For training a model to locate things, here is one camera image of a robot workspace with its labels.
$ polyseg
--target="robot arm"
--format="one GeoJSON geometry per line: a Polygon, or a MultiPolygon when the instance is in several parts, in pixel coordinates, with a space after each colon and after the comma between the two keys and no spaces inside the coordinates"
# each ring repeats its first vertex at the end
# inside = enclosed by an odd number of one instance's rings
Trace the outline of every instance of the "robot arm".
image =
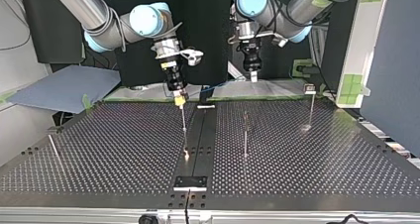
{"type": "Polygon", "coordinates": [[[262,66],[258,57],[260,37],[274,35],[280,47],[288,41],[300,43],[311,31],[311,21],[335,0],[291,0],[287,5],[277,0],[234,1],[240,49],[246,56],[244,68],[255,81],[262,66]],[[260,34],[260,26],[270,34],[260,34]]]}
{"type": "Polygon", "coordinates": [[[200,63],[203,53],[183,50],[176,37],[171,13],[166,3],[139,5],[129,14],[118,16],[103,0],[60,0],[81,23],[88,45],[99,53],[122,48],[126,43],[153,39],[162,70],[166,74],[167,87],[173,92],[176,106],[182,108],[188,99],[187,83],[181,68],[186,59],[189,65],[200,63]]]}

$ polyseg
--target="metal table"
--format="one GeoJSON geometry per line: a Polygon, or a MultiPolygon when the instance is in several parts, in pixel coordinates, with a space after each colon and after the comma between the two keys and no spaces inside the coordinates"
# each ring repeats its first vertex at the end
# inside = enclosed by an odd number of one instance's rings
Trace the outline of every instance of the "metal table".
{"type": "Polygon", "coordinates": [[[179,220],[185,209],[275,220],[285,212],[420,213],[420,170],[327,101],[312,114],[306,100],[195,105],[185,108],[186,144],[172,104],[104,103],[80,115],[52,136],[59,156],[45,139],[0,168],[0,223],[34,210],[130,218],[164,210],[179,220]],[[207,191],[173,191],[178,176],[206,176],[207,191]]]}

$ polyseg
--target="vertical pin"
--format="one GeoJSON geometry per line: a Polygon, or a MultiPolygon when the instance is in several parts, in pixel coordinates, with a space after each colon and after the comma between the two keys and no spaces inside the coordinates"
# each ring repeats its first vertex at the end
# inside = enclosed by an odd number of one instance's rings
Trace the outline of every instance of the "vertical pin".
{"type": "Polygon", "coordinates": [[[244,123],[245,123],[245,132],[244,132],[244,157],[248,156],[248,131],[250,130],[250,119],[248,117],[248,112],[244,113],[244,123]]]}

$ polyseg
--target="black metal plate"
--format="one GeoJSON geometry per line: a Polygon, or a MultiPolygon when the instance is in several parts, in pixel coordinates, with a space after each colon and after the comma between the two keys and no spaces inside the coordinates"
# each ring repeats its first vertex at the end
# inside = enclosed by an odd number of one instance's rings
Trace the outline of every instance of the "black metal plate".
{"type": "MultiPolygon", "coordinates": [[[[194,110],[185,106],[187,124],[194,110]]],[[[167,208],[174,201],[177,168],[185,167],[173,104],[102,104],[53,139],[59,157],[44,144],[0,169],[0,205],[167,208]]]]}
{"type": "Polygon", "coordinates": [[[217,103],[206,208],[420,211],[419,169],[330,103],[309,122],[310,101],[217,103]]]}

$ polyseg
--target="white wall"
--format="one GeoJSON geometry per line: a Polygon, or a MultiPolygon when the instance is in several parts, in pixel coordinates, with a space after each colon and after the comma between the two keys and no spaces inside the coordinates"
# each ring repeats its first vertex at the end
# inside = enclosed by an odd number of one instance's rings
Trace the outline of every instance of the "white wall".
{"type": "MultiPolygon", "coordinates": [[[[7,0],[20,12],[13,0],[7,0]]],[[[24,42],[29,30],[0,0],[0,49],[24,42]]],[[[25,87],[45,76],[48,68],[37,62],[34,46],[29,41],[21,48],[0,51],[0,96],[25,87]]],[[[20,151],[39,141],[53,125],[52,111],[0,104],[0,166],[20,151]]]]}

